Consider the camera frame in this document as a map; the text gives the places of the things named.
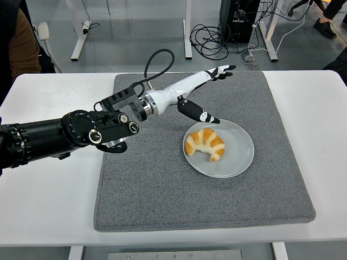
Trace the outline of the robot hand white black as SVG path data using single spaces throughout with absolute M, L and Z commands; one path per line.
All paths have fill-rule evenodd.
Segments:
M 183 115 L 197 122 L 219 124 L 220 120 L 206 112 L 202 107 L 187 100 L 188 95 L 208 81 L 222 80 L 231 76 L 235 65 L 219 66 L 188 76 L 163 90 L 149 90 L 142 100 L 147 105 L 147 115 L 161 115 L 168 106 L 176 105 Z

